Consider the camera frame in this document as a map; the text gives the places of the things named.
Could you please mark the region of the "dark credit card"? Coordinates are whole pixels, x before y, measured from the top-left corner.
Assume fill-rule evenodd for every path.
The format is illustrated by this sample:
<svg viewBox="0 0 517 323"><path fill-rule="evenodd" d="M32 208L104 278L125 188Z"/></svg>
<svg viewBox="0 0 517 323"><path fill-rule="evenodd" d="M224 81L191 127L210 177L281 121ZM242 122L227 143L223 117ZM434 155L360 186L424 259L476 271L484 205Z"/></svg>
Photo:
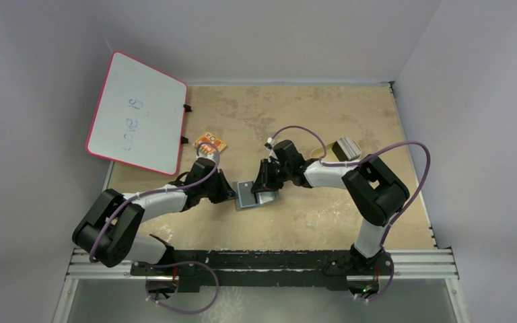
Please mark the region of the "dark credit card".
<svg viewBox="0 0 517 323"><path fill-rule="evenodd" d="M236 183L236 191L237 191L237 206L240 209L247 209L251 207L256 207L259 204L259 200L256 197L255 193L251 192L251 188L254 182L245 181L245 182L237 182Z"/></svg>

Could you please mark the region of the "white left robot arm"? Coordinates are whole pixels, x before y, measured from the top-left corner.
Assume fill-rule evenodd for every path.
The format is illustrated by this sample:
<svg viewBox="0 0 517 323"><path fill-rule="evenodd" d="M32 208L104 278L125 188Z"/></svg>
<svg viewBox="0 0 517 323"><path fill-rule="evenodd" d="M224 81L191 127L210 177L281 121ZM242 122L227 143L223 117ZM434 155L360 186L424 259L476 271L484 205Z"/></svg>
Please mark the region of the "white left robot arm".
<svg viewBox="0 0 517 323"><path fill-rule="evenodd" d="M196 159L191 169L163 187L137 193L104 190L72 234L72 242L89 254L90 262L111 268L124 260L147 262L157 275L168 274L174 257L170 245L157 236L142 238L139 226L169 213L181 213L201 200L218 204L236 198L217 162Z"/></svg>

